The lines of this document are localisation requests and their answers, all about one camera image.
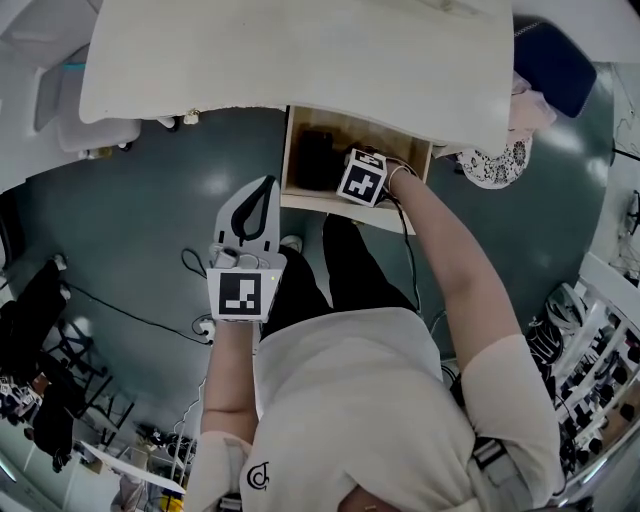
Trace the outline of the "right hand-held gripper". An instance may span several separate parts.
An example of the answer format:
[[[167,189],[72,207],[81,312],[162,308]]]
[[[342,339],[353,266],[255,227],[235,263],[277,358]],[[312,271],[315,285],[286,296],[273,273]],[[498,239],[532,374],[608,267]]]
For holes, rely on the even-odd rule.
[[[355,204],[374,208],[387,178],[387,160],[379,153],[353,148],[346,159],[337,195]]]

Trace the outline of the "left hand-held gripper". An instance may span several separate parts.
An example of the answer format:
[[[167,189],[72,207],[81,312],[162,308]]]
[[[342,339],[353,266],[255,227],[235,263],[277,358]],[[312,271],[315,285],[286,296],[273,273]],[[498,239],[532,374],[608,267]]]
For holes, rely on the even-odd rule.
[[[268,319],[287,263],[279,247],[280,187],[267,175],[239,189],[216,216],[206,269],[215,321]]]

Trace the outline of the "black hair dryer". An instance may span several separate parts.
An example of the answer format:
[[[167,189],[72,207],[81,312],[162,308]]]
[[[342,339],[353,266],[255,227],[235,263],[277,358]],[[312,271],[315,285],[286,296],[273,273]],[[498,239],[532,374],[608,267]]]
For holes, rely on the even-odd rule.
[[[312,191],[336,191],[345,171],[346,151],[334,147],[333,135],[303,131],[298,143],[297,184]]]

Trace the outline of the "wooden drawer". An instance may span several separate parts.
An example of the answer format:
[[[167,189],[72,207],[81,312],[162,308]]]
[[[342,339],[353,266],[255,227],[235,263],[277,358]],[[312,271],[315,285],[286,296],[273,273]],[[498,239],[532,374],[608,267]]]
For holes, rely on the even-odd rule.
[[[433,144],[343,113],[310,107],[288,108],[281,175],[281,205],[320,213],[336,214],[382,230],[400,233],[402,225],[396,208],[385,200],[370,208],[336,194],[335,185],[310,188],[308,184],[322,177],[318,165],[302,155],[303,134],[307,131],[329,133],[333,148],[342,152],[352,145],[371,146],[385,156],[408,163],[425,181],[431,163]]]

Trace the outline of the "person's left forearm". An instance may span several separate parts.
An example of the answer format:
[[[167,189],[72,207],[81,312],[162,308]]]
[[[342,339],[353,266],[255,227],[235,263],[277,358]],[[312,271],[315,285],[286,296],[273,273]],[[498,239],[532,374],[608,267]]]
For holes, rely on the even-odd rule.
[[[253,373],[254,326],[219,322],[203,394],[201,432],[224,432],[252,444],[258,425]]]

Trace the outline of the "person's right forearm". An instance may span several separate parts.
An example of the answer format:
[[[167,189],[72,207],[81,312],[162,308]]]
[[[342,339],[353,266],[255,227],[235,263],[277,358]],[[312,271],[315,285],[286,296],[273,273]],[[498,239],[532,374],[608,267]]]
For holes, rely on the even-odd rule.
[[[521,333],[507,291],[459,218],[418,177],[389,174],[388,188],[406,212],[441,290],[458,366],[465,370],[493,343]]]

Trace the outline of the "white dressing table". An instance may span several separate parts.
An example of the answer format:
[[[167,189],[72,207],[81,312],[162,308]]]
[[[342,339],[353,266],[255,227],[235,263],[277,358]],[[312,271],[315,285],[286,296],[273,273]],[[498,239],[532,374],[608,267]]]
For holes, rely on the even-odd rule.
[[[499,154],[511,0],[104,0],[87,123],[305,106]]]

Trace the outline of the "person's black trousers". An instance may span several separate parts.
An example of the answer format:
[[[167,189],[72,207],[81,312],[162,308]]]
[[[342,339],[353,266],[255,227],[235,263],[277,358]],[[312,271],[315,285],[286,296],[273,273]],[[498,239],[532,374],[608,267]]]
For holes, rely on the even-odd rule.
[[[279,253],[287,263],[269,319],[261,329],[262,339],[331,313],[387,307],[416,311],[409,299],[386,279],[350,219],[328,215],[322,229],[322,243],[332,301],[328,302],[318,288],[302,254],[281,245]]]

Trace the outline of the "round patterned cushion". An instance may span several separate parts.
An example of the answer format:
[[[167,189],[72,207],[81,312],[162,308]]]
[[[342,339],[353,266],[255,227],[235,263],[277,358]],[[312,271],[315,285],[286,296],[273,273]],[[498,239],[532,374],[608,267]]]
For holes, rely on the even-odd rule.
[[[532,143],[532,137],[516,141],[507,145],[498,157],[468,149],[458,153],[456,160],[473,184],[486,190],[500,190],[518,180],[527,168]]]

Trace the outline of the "pink cloth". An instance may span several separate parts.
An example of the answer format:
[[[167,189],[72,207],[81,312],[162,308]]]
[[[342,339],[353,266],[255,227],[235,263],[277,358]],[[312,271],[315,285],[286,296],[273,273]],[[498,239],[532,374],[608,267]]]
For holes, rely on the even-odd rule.
[[[544,95],[513,72],[507,144],[532,137],[536,131],[549,128],[556,119],[557,114]]]

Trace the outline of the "dark blue chair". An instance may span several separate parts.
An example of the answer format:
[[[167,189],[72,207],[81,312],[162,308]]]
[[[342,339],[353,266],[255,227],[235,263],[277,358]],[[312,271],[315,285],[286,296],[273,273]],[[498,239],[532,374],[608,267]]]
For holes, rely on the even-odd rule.
[[[592,61],[544,18],[515,15],[513,27],[514,71],[554,109],[566,117],[578,117],[596,81]]]

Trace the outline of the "person's cream shirt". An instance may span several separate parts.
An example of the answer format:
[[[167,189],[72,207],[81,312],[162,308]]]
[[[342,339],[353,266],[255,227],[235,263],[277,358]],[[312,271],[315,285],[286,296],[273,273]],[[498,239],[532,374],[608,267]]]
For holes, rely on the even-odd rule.
[[[252,444],[198,442],[184,512],[337,512],[361,488],[400,512],[518,512],[558,488],[559,426],[525,338],[442,381],[425,324],[403,308],[334,313],[264,339]]]

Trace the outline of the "black tripod stand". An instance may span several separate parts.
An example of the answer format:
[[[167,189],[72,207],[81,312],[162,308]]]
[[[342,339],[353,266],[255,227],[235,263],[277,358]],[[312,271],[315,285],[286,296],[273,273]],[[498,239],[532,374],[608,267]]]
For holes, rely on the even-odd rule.
[[[134,402],[116,413],[116,394],[107,393],[113,375],[93,361],[94,340],[75,323],[58,320],[54,334],[58,340],[43,348],[38,357],[41,372],[62,391],[63,403],[74,419],[89,420],[104,436],[114,437],[128,419]]]

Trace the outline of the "grey office chair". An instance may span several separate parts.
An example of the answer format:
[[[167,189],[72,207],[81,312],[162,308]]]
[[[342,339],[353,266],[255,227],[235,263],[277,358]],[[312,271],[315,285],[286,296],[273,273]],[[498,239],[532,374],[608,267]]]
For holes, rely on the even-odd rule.
[[[141,133],[139,120],[83,122],[85,69],[63,68],[68,62],[86,64],[103,1],[0,0],[0,43],[35,67],[33,130],[53,125],[61,150],[81,158],[101,147],[126,152]]]

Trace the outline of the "white helmet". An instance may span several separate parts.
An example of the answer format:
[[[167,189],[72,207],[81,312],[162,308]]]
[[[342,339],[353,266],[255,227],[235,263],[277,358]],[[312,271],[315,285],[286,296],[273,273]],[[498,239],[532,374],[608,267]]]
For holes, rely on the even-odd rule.
[[[575,333],[584,326],[587,307],[567,283],[558,285],[545,301],[546,315],[557,328]]]

